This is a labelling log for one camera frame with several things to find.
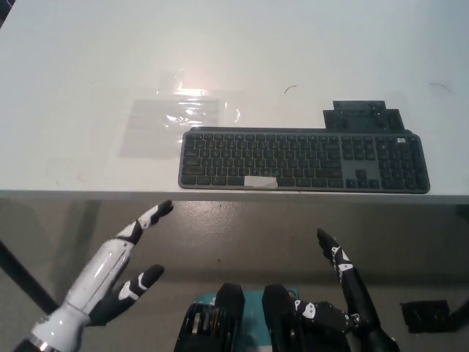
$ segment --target dark gray keyboard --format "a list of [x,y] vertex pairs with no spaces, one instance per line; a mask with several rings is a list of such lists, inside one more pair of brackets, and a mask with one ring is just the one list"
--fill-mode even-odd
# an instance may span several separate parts
[[421,141],[411,132],[211,127],[184,134],[179,184],[406,194],[425,194],[430,187]]

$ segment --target robotic hand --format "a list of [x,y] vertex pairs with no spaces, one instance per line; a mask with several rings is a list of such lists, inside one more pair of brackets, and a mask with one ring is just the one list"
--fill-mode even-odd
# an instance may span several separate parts
[[153,265],[124,285],[114,290],[112,287],[144,231],[172,209],[169,200],[156,205],[106,241],[70,288],[64,303],[40,320],[29,340],[15,351],[76,352],[86,326],[104,326],[129,309],[158,280],[164,268]]

